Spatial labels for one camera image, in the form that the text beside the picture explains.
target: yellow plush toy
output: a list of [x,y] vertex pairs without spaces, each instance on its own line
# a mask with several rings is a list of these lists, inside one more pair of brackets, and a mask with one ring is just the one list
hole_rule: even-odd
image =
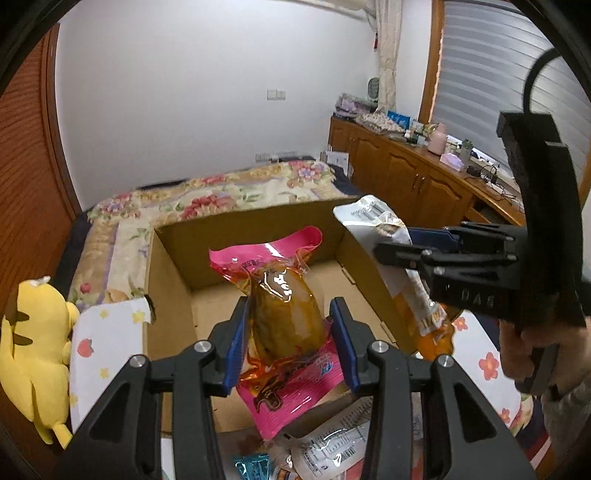
[[0,337],[0,384],[48,445],[53,431],[62,448],[72,439],[69,412],[68,340],[79,312],[48,284],[22,282],[8,300]]

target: window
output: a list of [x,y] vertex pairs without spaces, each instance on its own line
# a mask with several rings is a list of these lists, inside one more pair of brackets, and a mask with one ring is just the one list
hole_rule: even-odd
[[[500,111],[521,111],[525,78],[552,47],[544,34],[509,2],[445,0],[439,81],[433,121],[454,137],[507,166],[496,136]],[[542,70],[532,111],[550,112],[570,148],[577,178],[585,167],[591,136],[591,105],[563,59]]]

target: wooden door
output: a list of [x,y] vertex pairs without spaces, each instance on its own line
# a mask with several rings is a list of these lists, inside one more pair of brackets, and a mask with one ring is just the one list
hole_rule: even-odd
[[424,177],[421,162],[390,147],[385,153],[388,174],[383,182],[381,198],[409,226],[414,222],[418,185]]
[[472,199],[470,192],[433,169],[418,182],[413,226],[443,228],[459,225]]
[[353,165],[354,185],[364,194],[379,196],[379,184],[387,175],[388,163],[385,149],[377,135],[367,133],[352,139],[353,153],[349,161]]
[[335,152],[350,152],[350,135],[353,125],[347,122],[330,121],[329,145]]

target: cardboard box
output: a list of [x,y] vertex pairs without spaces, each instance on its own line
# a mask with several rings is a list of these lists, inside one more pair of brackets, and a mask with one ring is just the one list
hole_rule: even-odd
[[[398,320],[391,298],[368,255],[334,217],[333,208],[353,197],[242,210],[175,223],[152,236],[145,291],[154,304],[156,320],[146,325],[144,352],[151,360],[177,355],[206,339],[219,322],[228,320],[242,293],[209,265],[209,250],[258,244],[283,238],[314,225],[323,234],[310,263],[324,291],[325,312],[334,297],[344,297],[353,317],[367,323],[376,338],[414,351],[406,325]],[[325,399],[346,391],[341,386]],[[212,399],[216,429],[239,430],[253,425],[236,390],[228,398]],[[163,432],[171,430],[170,398],[165,398]]]

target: floral bedspread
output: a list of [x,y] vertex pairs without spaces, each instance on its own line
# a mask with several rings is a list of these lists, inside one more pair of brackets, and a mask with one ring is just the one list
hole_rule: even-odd
[[333,199],[345,195],[321,162],[278,163],[189,180],[176,187],[136,190],[98,203],[69,300],[92,305],[143,296],[150,238],[155,228],[230,210]]

